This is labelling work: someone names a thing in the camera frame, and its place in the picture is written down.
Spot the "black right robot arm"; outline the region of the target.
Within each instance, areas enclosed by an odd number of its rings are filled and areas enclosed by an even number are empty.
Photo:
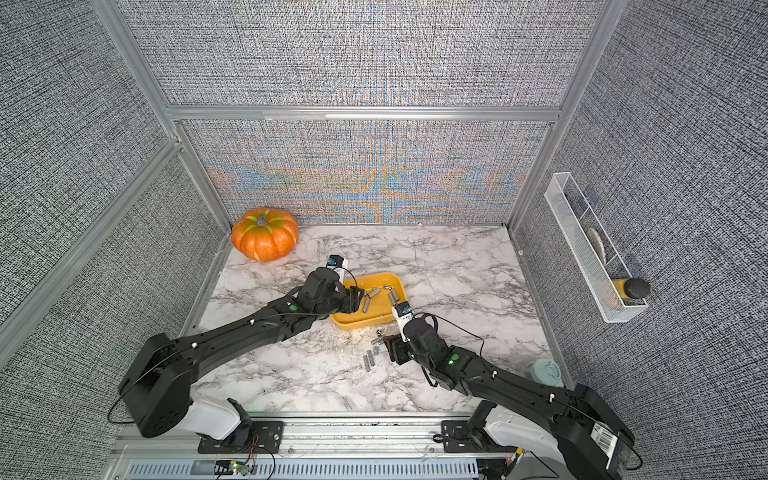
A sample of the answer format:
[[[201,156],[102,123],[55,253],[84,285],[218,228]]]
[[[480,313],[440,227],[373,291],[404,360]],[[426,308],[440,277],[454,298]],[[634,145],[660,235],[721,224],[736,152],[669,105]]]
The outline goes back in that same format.
[[[630,428],[586,385],[552,387],[508,372],[449,345],[421,318],[408,322],[404,333],[386,336],[384,345],[393,362],[417,363],[437,386],[502,407],[543,429],[577,479],[620,479],[643,466]]]

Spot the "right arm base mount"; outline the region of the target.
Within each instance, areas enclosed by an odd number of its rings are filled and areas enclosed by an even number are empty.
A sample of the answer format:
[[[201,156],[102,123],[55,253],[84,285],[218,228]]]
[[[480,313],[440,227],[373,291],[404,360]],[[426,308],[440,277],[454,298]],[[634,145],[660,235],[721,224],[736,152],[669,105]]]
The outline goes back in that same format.
[[[482,400],[468,420],[444,420],[432,441],[446,453],[512,453],[517,446],[499,443],[488,433],[489,417],[497,404]]]

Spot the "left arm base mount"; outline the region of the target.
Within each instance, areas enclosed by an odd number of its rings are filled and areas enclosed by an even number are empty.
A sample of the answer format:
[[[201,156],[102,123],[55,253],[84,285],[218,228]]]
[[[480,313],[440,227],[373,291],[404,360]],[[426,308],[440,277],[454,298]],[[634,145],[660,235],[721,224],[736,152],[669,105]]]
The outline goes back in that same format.
[[[255,421],[236,400],[228,398],[227,402],[237,412],[239,424],[222,440],[200,434],[199,454],[240,454],[257,449],[279,452],[284,435],[283,421]]]

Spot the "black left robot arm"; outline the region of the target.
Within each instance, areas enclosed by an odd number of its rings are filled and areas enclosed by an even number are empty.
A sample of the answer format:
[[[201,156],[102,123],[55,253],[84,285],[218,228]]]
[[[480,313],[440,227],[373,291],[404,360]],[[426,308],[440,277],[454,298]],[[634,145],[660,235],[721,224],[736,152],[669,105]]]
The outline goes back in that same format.
[[[148,338],[118,384],[118,400],[145,438],[185,427],[202,411],[191,386],[216,368],[259,347],[290,339],[314,322],[360,308],[365,291],[336,270],[319,267],[304,284],[256,312],[222,327],[170,339]]]

